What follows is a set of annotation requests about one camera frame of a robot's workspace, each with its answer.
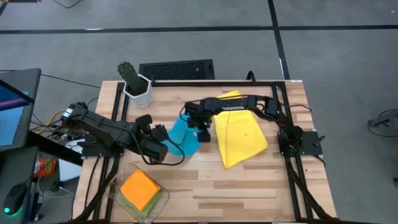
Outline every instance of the wooden tabletop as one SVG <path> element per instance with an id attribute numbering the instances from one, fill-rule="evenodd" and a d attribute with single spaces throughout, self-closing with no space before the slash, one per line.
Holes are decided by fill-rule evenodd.
<path id="1" fill-rule="evenodd" d="M 111 118 L 117 81 L 103 82 L 96 113 Z M 286 81 L 290 105 L 308 106 L 302 82 Z M 212 87 L 154 87 L 154 101 L 148 108 L 136 108 L 129 103 L 127 121 L 134 121 L 144 114 L 152 115 L 153 124 L 164 124 L 170 129 L 185 101 L 218 96 L 231 90 L 241 94 L 272 96 L 271 88 L 266 86 L 212 86 Z M 121 119 L 124 94 L 119 104 L 117 120 Z M 312 117 L 308 109 L 292 107 L 294 124 L 305 131 L 313 129 Z M 289 184 L 284 158 L 279 154 L 275 123 L 259 119 L 265 134 L 268 149 L 226 170 L 221 161 L 214 126 L 209 130 L 211 142 L 205 143 L 191 157 L 179 166 L 148 166 L 141 157 L 125 150 L 121 157 L 119 170 L 128 162 L 133 162 L 147 172 L 160 185 L 170 192 L 170 199 L 156 222 L 271 222 L 294 221 Z M 82 211 L 88 180 L 96 158 L 86 159 L 73 204 L 73 216 Z M 166 161 L 177 161 L 168 154 Z M 318 203 L 331 216 L 335 216 L 328 180 L 323 164 L 313 156 L 302 156 L 303 168 L 309 191 Z M 100 179 L 102 159 L 95 170 L 89 201 L 94 196 Z M 301 214 L 305 216 L 302 195 L 297 189 Z M 101 203 L 104 217 L 107 196 Z M 112 222 L 133 222 L 130 214 L 114 203 Z"/>

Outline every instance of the blue cloth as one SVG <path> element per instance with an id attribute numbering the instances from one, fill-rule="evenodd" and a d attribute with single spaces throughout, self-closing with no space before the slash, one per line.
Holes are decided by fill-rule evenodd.
<path id="1" fill-rule="evenodd" d="M 0 111 L 0 146 L 9 146 L 14 141 L 23 107 Z"/>
<path id="2" fill-rule="evenodd" d="M 182 115 L 184 120 L 188 119 L 188 115 Z M 189 128 L 186 121 L 180 117 L 176 120 L 173 128 L 169 131 L 170 139 L 179 146 L 184 152 L 185 156 L 192 156 L 201 146 L 201 142 L 198 142 L 197 132 L 200 132 L 197 128 Z M 176 156 L 182 156 L 182 153 L 177 149 L 170 141 L 165 140 L 162 142 L 165 144 L 169 152 Z"/>

